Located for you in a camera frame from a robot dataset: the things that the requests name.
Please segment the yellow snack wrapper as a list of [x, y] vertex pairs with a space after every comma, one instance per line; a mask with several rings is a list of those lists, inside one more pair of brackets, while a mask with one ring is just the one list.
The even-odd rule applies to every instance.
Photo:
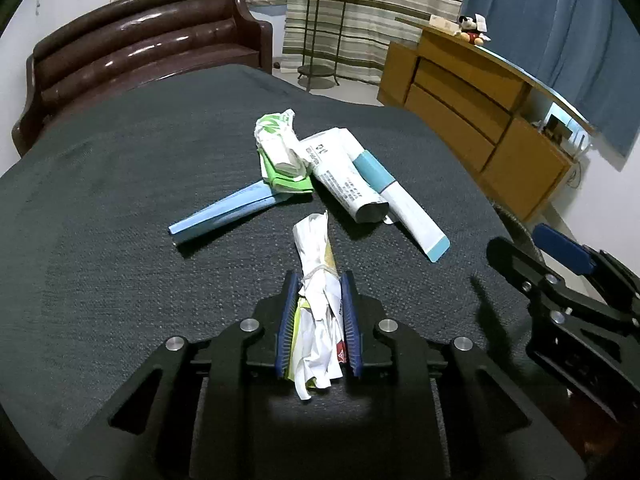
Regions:
[[286, 377], [300, 400], [343, 377], [346, 344], [340, 278], [329, 240], [329, 216], [310, 214], [293, 226], [303, 277], [294, 313], [293, 345]]

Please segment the white blue toothpaste tube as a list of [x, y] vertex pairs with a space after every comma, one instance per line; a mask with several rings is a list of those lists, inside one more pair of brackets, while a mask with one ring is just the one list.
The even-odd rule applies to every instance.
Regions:
[[428, 260], [437, 262], [450, 247], [444, 231], [368, 150], [358, 148], [349, 157], [363, 180], [390, 204], [392, 215], [408, 230]]

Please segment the light blue toothpaste box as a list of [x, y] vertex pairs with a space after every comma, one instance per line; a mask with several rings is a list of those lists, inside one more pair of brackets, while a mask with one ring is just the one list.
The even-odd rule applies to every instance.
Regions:
[[267, 183], [258, 181], [168, 226], [168, 233], [175, 245], [181, 245], [293, 196], [293, 193], [277, 192]]

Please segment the white printed tube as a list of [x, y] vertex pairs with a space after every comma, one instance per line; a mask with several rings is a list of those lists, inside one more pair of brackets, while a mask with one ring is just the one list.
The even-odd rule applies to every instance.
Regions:
[[307, 136], [299, 141], [298, 152], [357, 223], [378, 223], [387, 217], [390, 204], [363, 179], [352, 159], [363, 148], [348, 129], [331, 128]]

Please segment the green white wrapper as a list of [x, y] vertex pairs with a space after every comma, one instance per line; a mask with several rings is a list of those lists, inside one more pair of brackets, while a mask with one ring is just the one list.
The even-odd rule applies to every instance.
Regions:
[[260, 174], [275, 193], [307, 194], [314, 190], [293, 128], [294, 118], [294, 110], [288, 108], [265, 114], [255, 122]]

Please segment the black trash bin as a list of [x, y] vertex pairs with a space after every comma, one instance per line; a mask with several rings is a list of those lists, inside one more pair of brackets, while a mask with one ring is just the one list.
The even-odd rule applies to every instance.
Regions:
[[526, 255], [529, 255], [530, 258], [539, 263], [544, 263], [544, 257], [535, 245], [532, 234], [529, 233], [526, 225], [508, 207], [497, 202], [492, 202], [491, 206], [508, 231], [513, 244], [518, 249], [521, 249], [522, 252], [525, 252]]

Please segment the white router on shelf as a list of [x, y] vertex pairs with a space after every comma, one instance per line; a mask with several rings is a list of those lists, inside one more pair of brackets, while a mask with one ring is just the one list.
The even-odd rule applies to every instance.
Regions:
[[561, 148], [566, 151], [568, 156], [574, 159], [581, 158], [582, 154], [588, 151], [590, 146], [591, 136], [582, 128], [573, 131], [570, 136], [561, 143]]

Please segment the wooden sideboard cabinet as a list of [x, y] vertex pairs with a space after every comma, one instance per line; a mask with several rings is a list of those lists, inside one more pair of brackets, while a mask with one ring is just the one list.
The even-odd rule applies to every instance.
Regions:
[[528, 221], [565, 183], [577, 160], [542, 128], [567, 114], [596, 129], [570, 102], [533, 75], [484, 46], [429, 24], [412, 47], [387, 49], [378, 100], [410, 110], [449, 146], [483, 192]]

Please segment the dark grey tablecloth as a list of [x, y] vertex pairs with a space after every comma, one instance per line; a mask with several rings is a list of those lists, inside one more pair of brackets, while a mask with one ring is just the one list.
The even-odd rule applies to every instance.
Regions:
[[[332, 195], [288, 202], [178, 249], [168, 226], [259, 177], [256, 120], [292, 110], [304, 138], [348, 129], [450, 239], [437, 262], [394, 226], [352, 221]], [[292, 229], [330, 216], [337, 264], [423, 337], [464, 335], [517, 380], [533, 365], [524, 298], [488, 266], [506, 232], [420, 118], [313, 96], [226, 65], [152, 82], [53, 125], [1, 179], [1, 402], [53, 467], [166, 337], [218, 334], [296, 268]]]

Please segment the blue curtain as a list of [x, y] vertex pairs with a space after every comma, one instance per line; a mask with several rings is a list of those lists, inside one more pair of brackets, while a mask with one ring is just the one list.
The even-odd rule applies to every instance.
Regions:
[[639, 33], [618, 0], [464, 0], [490, 50], [562, 94], [626, 157], [639, 136]]

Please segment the Mickey Mouse plush toy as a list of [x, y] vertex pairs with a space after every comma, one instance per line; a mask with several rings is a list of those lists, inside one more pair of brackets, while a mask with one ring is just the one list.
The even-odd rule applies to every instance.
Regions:
[[491, 42], [490, 37], [487, 35], [486, 18], [482, 14], [475, 13], [473, 16], [460, 15], [458, 24], [458, 36], [463, 41], [474, 44], [474, 46], [484, 46], [484, 44]]

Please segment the small box on cabinet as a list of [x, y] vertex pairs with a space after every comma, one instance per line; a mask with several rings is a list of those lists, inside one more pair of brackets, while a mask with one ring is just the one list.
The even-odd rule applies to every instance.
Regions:
[[456, 36], [460, 32], [460, 26], [457, 22], [449, 21], [435, 14], [430, 16], [428, 24], [434, 29], [450, 36]]

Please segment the striped curtain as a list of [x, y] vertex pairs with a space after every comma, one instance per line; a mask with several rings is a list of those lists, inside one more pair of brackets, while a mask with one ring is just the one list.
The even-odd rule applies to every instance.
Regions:
[[388, 45], [416, 44], [420, 32], [400, 18], [455, 20], [463, 0], [288, 0], [281, 70], [334, 66], [337, 76], [378, 84]]

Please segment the dark brown leather sofa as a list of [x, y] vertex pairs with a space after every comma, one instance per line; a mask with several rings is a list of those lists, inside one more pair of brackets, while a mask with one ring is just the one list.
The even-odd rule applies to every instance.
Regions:
[[118, 0], [35, 45], [13, 144], [25, 155], [62, 117], [152, 81], [226, 64], [271, 73], [272, 61], [272, 26], [245, 0]]

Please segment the dark picture frame on shelf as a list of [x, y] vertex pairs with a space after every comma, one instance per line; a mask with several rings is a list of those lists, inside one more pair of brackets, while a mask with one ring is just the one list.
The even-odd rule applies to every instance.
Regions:
[[564, 140], [570, 140], [573, 131], [560, 121], [559, 117], [551, 114], [542, 128], [542, 133], [553, 143], [561, 145]]

